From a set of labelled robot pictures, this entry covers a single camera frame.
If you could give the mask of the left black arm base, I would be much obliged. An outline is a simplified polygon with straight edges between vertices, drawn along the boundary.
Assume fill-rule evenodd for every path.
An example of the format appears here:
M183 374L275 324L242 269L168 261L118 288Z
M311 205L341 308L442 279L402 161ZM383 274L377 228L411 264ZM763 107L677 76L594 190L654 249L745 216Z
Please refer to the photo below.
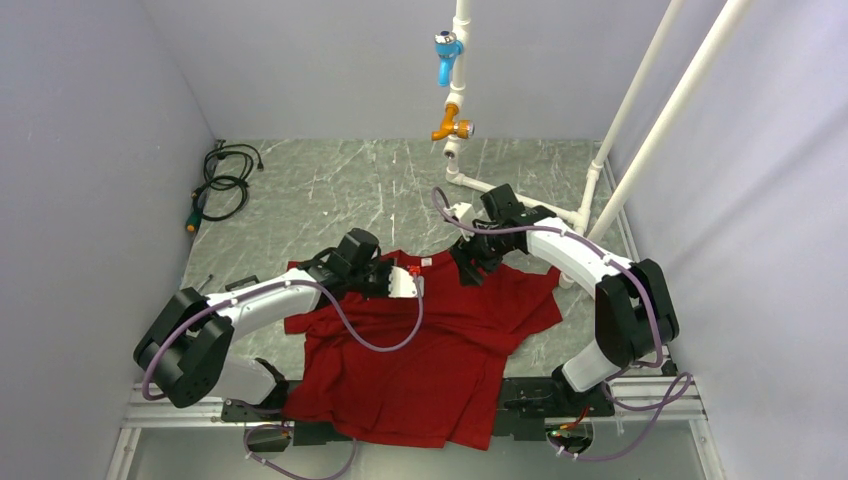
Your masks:
M301 380L287 379L267 360L255 358L255 361L267 370L273 380L274 388L258 404L244 400L226 399L222 407L224 422L229 423L270 423L284 426L287 430L283 438L274 440L270 430L252 434L248 446L260 453L283 452L289 446L323 446L331 442L349 442L350 437L336 431L329 422L293 420L282 413L289 396L302 383Z

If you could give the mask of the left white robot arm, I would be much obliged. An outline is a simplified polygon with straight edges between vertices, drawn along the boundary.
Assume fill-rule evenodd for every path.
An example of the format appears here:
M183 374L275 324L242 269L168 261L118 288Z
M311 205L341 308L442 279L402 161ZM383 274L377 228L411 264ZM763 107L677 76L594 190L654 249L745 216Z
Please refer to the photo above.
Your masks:
M275 419L287 406L287 380L266 360L230 354L234 342L286 318L337 306L350 293L400 299L421 292L418 275L382 257L378 239L358 228L270 280L208 295L182 289L135 347L133 359L144 371L142 395L176 408L217 396Z

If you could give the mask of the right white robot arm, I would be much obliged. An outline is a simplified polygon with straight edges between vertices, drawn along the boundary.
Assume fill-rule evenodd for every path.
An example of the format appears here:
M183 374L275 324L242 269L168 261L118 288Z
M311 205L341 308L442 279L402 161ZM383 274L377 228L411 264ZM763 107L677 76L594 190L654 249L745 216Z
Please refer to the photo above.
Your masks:
M449 204L438 187L431 201L443 219L457 227L449 252L464 286L479 286L519 251L542 260L587 291L595 302L594 337L556 371L551 388L557 411L574 415L590 391L636 365L660 355L679 334L667 283L653 260L633 261L576 233L553 211L520 202L508 184L481 197L486 218L476 218L469 203Z

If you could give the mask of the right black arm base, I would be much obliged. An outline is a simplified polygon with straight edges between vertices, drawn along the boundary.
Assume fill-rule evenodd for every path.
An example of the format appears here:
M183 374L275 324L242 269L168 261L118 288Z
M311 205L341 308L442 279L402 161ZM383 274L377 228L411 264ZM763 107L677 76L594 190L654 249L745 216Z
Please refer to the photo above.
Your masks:
M614 415L598 387L574 392L551 377L509 377L501 384L492 435L547 441L560 454L581 455L594 441L592 421Z

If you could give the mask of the red t-shirt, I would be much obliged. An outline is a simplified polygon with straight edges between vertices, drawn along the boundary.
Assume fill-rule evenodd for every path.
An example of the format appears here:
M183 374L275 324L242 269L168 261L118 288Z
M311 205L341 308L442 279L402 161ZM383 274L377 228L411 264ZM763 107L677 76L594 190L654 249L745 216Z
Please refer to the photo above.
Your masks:
M283 413L370 443L485 450L508 357L562 319L559 274L504 265L467 287L447 252L391 258L421 267L421 300L351 293L285 320L305 338L305 367Z

